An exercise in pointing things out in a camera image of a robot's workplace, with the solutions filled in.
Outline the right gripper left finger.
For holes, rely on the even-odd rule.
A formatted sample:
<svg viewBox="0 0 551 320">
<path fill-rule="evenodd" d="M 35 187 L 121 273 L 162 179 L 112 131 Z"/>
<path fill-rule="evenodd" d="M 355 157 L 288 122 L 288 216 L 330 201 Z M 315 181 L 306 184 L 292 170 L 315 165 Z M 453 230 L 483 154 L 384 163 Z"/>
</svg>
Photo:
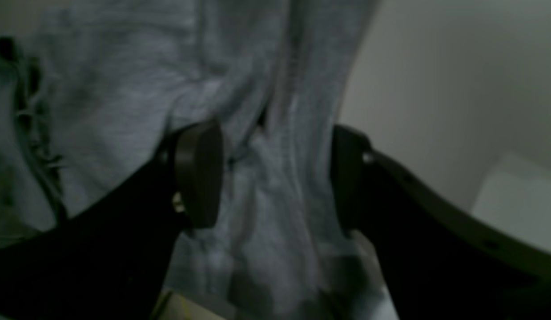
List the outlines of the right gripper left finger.
<svg viewBox="0 0 551 320">
<path fill-rule="evenodd" d="M 190 125 L 78 217 L 1 248 L 0 316 L 149 319 L 180 233 L 217 221 L 223 166 L 220 124 Z"/>
</svg>

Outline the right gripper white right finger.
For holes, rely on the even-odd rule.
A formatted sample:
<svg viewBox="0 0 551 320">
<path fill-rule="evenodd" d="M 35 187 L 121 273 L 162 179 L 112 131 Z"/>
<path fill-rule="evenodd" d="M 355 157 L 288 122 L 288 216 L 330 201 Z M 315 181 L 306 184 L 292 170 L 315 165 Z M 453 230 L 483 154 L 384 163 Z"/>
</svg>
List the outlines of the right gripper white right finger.
<svg viewBox="0 0 551 320">
<path fill-rule="evenodd" d="M 371 242 L 401 320 L 551 320 L 551 253 L 463 213 L 362 132 L 336 125 L 331 181 L 345 234 Z"/>
</svg>

